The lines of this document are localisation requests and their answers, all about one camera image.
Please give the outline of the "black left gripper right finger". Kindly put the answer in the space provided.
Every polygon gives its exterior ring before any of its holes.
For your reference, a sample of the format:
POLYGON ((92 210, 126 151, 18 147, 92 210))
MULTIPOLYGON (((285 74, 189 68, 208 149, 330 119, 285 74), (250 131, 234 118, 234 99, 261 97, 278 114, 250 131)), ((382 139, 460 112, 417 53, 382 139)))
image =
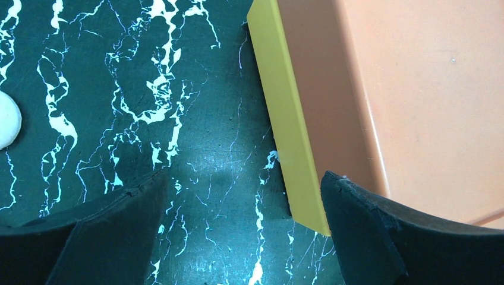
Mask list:
POLYGON ((331 171, 321 198, 346 284, 502 284, 503 231, 432 216, 331 171))

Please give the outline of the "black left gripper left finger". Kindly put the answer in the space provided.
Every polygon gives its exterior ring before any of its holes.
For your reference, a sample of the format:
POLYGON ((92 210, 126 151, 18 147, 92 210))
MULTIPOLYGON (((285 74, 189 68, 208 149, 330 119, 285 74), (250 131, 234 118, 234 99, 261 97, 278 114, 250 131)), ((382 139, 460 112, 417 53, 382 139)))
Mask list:
POLYGON ((2 284, 143 284, 166 204, 160 170, 18 227, 1 227, 2 284))

